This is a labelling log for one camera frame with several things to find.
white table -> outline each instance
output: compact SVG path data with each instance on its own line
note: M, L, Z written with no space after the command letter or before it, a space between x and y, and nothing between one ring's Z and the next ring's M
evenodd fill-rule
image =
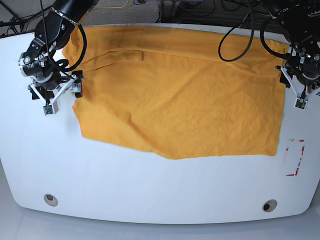
M214 26L156 26L228 31ZM284 41L278 34L266 37ZM274 157L169 160L83 138L71 109L71 94L60 98L56 115L44 116L41 103L31 100L27 91L30 79L18 68L19 56L32 38L25 34L0 39L0 158L20 206L89 219L159 224L278 218L301 214L309 207L320 179L320 97L311 98L306 111L301 111L293 108L292 90L285 90ZM289 139L305 140L296 176L287 176L298 164L294 152L284 158ZM58 205L47 205L45 194L57 197ZM272 199L278 203L276 209L264 212L263 204Z

table surface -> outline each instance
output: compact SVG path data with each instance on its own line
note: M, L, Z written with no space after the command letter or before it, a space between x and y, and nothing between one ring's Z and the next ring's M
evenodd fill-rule
M221 224L137 224L51 214L14 201L0 162L1 240L319 240L320 185L300 215Z
M229 29L155 26L222 33ZM235 33L248 35L250 31ZM274 33L266 37L284 41ZM32 34L24 34L0 39L0 56L5 56L0 59L0 158L13 198L20 206L81 218L158 224L278 218L301 214L309 207L320 179L320 97L312 98L306 111L301 111L293 108L293 91L285 90L274 157L169 160L83 138L72 112L71 94L58 101L56 115L44 116L41 103L31 100L27 91L30 79L23 77L18 67L19 56L32 38ZM296 164L294 155L285 158L289 139L305 140L296 176L286 172ZM58 205L47 205L45 194L53 194ZM262 211L263 204L271 199L277 200L276 209Z

orange cloth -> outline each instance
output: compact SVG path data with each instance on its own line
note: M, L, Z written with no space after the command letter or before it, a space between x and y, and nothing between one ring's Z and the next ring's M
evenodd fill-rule
M223 34L167 27L86 27L88 47L79 70L83 97L73 111L82 136L169 159L276 153L284 85L255 38L245 57L222 62ZM230 35L222 55L248 44ZM277 52L284 43L267 40ZM74 31L63 49L70 64L82 50Z

black cable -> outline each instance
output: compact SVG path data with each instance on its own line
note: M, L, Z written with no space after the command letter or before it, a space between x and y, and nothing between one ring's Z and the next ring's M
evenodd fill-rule
M10 26L8 26L5 35L8 35L9 30L10 30Z
M70 81L70 77L68 77L68 76L61 76L61 77L57 77L57 78L53 79L52 81L54 82L54 81L56 81L56 80L61 80L61 81L65 82L65 83L67 83L67 82Z
M44 11L47 11L49 9L51 9L51 6L46 7L44 9ZM21 19L27 18L27 19L24 19L24 20L0 22L0 28L1 27L6 27L6 26L23 25L23 24L29 22L30 20L35 19L39 15L41 15L41 11L39 11L39 12L37 12L35 14L32 14L32 15L21 17Z
M249 7L248 4L243 3L242 0L241 0L241 2L237 2L237 1L235 1L235 0L223 0L223 1L229 2L229 3L233 3L233 4L237 4L237 5L239 6L239 8L240 8L240 7L245 7L245 8L248 8L248 7ZM260 3L255 0L255 1L251 1L251 4L253 4L252 7L255 8L255 7L258 6ZM227 8L223 5L222 0L221 0L221 6L222 6L222 8L223 8L224 10L229 11L229 12L233 12L232 9L227 9ZM264 14L264 15L268 15L268 14L269 14L268 12L261 12L261 11L255 11L255 12L256 12L256 13L259 13L259 14Z
M17 34L17 33L18 33L18 31L17 31L17 29L16 29L16 27L15 27L15 26L11 26L11 27L10 27L10 29L11 29L15 34Z
M187 1L183 1L183 3L184 3L186 6L190 7L190 8L194 8L194 7L196 7L196 6L199 6L199 5L202 3L202 1L197 1L195 5L193 5L193 4L191 4L191 3L187 2Z
M81 24L78 25L78 28L81 32L81 35L82 35L82 39L83 39L83 47L82 47L82 51L81 51L81 54L80 54L80 57L79 59L76 61L76 63L69 67L69 68L61 68L57 62L55 62L55 60L53 60L53 58L50 56L50 52L49 52L49 46L48 46L48 35L47 35L47 27L46 27L46 20L45 20L45 13L44 13L44 9L43 9L43 3L42 3L42 0L40 0L40 5L41 5L41 12L42 12L42 21L43 21L43 28L44 28L44 36L45 36L45 45L46 45L46 49L47 49L47 52L48 52L48 58L49 58L49 61L51 62L52 65L55 66L55 68L57 70L59 70L60 72L64 73L65 75L67 75L68 77L70 78L73 78L71 77L69 74L67 74L66 72L71 72L72 70L76 69L79 64L82 62L82 60L84 59L84 56L86 54L86 50L87 50L87 38L86 38L86 33L83 29L83 27L81 26Z
M262 46L264 47L265 50L267 50L270 54L272 54L273 56L276 56L277 58L280 59L285 59L288 60L288 55L287 54L282 54L282 53L278 53L276 51L273 51L266 43L265 41L265 30L267 28L267 26L269 25L269 23L272 22L272 20L268 20L266 19L264 21L264 23L261 26L261 30L260 30L260 41L262 43Z
M294 59L292 58L292 53L294 52L294 49L297 49L297 47L294 44L291 44L291 51L290 54L288 55L287 61L286 61L286 66L290 67L288 68L294 75L296 75L296 78L299 80L299 82L303 82L304 89L301 93L301 98L305 99L306 96L306 91L307 91L307 83L304 77L301 74L301 71L298 70L294 63Z
M242 4L238 4L238 7L234 8L234 9L228 9L226 8L226 6L224 5L224 1L225 0L221 0L221 7L226 10L226 11L229 11L229 12L233 12L233 11L236 11L238 9L240 9L243 5Z
M234 62L234 61L237 61L239 60L240 58L242 58L249 50L251 44L252 44L252 41L254 40L254 34L255 34L255 16L254 16L254 9L251 5L251 2L250 0L247 1L248 3L248 6L249 6L249 9L250 9L250 15L251 15L251 18L252 18L252 22L251 22L251 35L250 35L250 39L249 39L249 42L248 42L248 45L246 46L245 50L243 51L243 53L241 53L239 56L233 58L233 59L225 59L222 57L221 55L221 46L222 46L222 43L224 42L224 40L226 39L226 37L235 29L237 28L238 26L240 26L241 24L243 24L243 21L238 24L237 26L234 26L233 28L231 28L227 33L226 35L224 35L224 37L222 38L220 44L219 44L219 47L218 47L218 54L219 54L219 57L222 61L224 62Z
M40 0L40 6L41 6L41 13L42 13L42 21L43 21L43 28L44 28L44 38L45 38L45 45L46 45L46 50L47 50L47 53L48 53L48 58L49 58L49 61L51 62L51 64L53 66L55 66L55 68L57 70L59 70L60 72L64 73L66 76L70 77L73 79L73 77L71 77L69 74L67 74L65 72L64 69L62 69L60 66L57 65L57 63L51 58L50 56L50 52L49 52L49 46L48 46L48 35L47 35L47 27L46 27L46 20L45 20L45 12L44 12L44 7L43 7L43 4L42 4L42 0Z
M49 10L50 8L51 8L51 7L47 7L47 8L44 9L44 11L46 12L46 11ZM24 33L26 33L27 30L28 30L28 26L29 26L30 22L33 21L33 20L35 20L35 19L37 19L37 18L39 18L39 17L41 17L41 14L38 14L38 15L33 14L33 15L29 15L29 16L24 16L24 17L22 17L22 19L23 19L23 18L30 17L30 16L32 16L32 19L28 21L26 27L24 27L24 24L23 24L23 27L21 28L21 32L22 32L22 30L25 28Z
M210 16L211 14L213 14L214 11L216 10L216 2L215 2L215 0L212 0L212 1L213 1L213 9L212 9L212 11L211 11L210 13L208 13L208 14L206 14L206 15L198 15L198 14L191 13L191 12L183 9L183 8L180 7L180 6L179 6L179 9L180 9L181 11L185 12L186 14L191 15L191 16L195 16L195 17L208 17L208 16Z
M157 18L157 20L155 20L155 23L156 23L156 24L157 24L157 23L159 23L159 22L161 21L160 11L158 11L158 13L159 13L159 17Z
M55 62L56 65L58 65L60 68L64 69L68 66L69 61L67 59L60 59ZM51 65L45 72L43 73L44 76L48 76L51 72L55 70L56 66Z

